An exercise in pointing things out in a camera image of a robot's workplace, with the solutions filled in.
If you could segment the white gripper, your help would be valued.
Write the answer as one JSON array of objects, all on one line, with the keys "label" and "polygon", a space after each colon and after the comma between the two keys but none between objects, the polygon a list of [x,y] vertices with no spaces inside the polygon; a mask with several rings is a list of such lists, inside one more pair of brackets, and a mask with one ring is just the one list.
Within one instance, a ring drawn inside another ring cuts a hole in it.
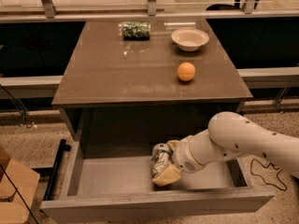
[{"label": "white gripper", "polygon": [[181,171],[193,174],[203,169],[203,165],[198,163],[191,153],[190,141],[191,138],[186,137],[181,140],[170,140],[167,142],[173,151],[172,161],[177,167],[174,164],[168,164],[158,170],[152,178],[154,184],[163,187],[180,180]]}]

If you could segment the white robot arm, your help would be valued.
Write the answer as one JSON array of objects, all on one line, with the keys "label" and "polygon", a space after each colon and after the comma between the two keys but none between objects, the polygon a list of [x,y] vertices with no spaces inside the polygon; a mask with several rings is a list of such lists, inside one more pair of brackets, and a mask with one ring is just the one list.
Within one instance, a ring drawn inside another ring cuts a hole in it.
[{"label": "white robot arm", "polygon": [[151,156],[152,182],[159,187],[193,174],[208,164],[255,155],[299,177],[299,138],[275,133],[233,112],[214,115],[207,129],[156,145]]}]

